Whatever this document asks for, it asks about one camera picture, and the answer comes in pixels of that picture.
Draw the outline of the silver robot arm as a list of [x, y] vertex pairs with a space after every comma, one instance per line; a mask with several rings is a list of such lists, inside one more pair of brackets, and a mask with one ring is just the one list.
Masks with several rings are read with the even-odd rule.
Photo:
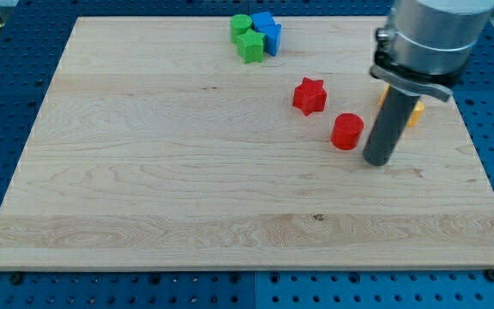
[[364, 146], [373, 166], [388, 163], [419, 98], [446, 102], [494, 10], [494, 0], [397, 0], [375, 31], [372, 77], [389, 85]]

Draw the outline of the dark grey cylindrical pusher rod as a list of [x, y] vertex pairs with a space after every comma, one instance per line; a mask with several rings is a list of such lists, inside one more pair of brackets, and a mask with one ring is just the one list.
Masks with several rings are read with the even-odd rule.
[[389, 87], [364, 146], [366, 162], [377, 167], [389, 162], [418, 100], [418, 94]]

